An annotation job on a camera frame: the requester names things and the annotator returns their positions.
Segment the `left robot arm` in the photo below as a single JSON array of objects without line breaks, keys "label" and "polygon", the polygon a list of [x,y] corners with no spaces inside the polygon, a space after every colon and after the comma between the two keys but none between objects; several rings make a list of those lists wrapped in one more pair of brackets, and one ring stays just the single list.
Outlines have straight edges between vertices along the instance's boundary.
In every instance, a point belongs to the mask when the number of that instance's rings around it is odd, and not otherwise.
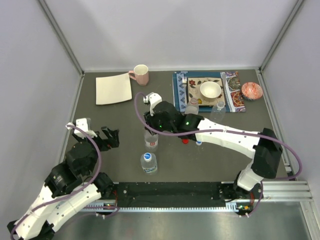
[{"label": "left robot arm", "polygon": [[51,170],[27,212],[8,223],[12,240],[51,240],[80,210],[90,209],[90,204],[101,198],[116,196],[114,182],[100,168],[101,153],[119,146],[119,130],[102,127],[106,136],[102,139],[97,131],[71,123],[67,127],[77,143]]}]

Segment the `red-cap red-label bottle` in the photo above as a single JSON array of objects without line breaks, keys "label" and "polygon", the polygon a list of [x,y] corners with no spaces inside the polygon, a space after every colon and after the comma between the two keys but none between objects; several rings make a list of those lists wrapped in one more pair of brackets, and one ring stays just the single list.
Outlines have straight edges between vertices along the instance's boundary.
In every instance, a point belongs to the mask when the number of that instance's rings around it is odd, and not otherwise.
[{"label": "red-cap red-label bottle", "polygon": [[192,97],[189,102],[187,103],[187,106],[185,108],[184,114],[194,114],[197,115],[199,113],[199,103],[198,100],[194,97]]}]

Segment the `white-cap red-label bottle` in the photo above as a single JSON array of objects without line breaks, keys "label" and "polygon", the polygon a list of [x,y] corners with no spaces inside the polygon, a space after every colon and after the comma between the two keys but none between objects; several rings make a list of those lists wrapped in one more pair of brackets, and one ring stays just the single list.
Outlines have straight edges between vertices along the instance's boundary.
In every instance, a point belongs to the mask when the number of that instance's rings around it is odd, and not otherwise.
[{"label": "white-cap red-label bottle", "polygon": [[144,131],[144,145],[147,151],[154,153],[158,149],[159,135]]}]

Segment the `clear label-free plastic bottle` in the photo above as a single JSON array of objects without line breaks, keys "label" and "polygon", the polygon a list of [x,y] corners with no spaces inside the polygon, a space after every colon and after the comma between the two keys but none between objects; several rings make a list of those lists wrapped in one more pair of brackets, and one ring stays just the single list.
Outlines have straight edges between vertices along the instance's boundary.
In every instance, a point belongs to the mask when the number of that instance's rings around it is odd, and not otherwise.
[{"label": "clear label-free plastic bottle", "polygon": [[212,122],[220,123],[226,114],[226,106],[223,101],[219,101],[215,106],[212,107],[209,119]]}]

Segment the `red bottle cap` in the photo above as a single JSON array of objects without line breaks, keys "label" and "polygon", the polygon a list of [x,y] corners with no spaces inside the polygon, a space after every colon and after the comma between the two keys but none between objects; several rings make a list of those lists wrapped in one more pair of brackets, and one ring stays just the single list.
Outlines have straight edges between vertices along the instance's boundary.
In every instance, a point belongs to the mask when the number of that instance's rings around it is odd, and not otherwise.
[{"label": "red bottle cap", "polygon": [[186,144],[189,143],[189,140],[188,139],[182,139],[182,143],[186,145]]}]

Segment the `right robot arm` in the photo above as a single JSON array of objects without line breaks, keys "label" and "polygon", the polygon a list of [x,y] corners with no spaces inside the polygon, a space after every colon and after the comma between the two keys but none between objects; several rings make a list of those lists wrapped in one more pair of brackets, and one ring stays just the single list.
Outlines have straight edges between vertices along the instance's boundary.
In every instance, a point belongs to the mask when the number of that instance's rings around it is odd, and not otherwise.
[{"label": "right robot arm", "polygon": [[253,132],[231,128],[201,115],[182,114],[173,104],[161,99],[148,99],[145,104],[150,107],[143,115],[148,130],[218,145],[251,159],[234,180],[233,192],[237,197],[245,198],[263,179],[276,178],[283,149],[273,130],[264,128],[261,132]]}]

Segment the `small blue-cap water bottle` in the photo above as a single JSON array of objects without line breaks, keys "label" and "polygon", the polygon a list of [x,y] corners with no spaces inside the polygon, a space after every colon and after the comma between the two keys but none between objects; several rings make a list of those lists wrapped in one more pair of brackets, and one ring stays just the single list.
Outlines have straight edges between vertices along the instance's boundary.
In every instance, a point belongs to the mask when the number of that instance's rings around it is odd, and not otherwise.
[{"label": "small blue-cap water bottle", "polygon": [[158,170],[156,155],[152,152],[144,153],[140,158],[142,170],[146,174],[154,174]]}]

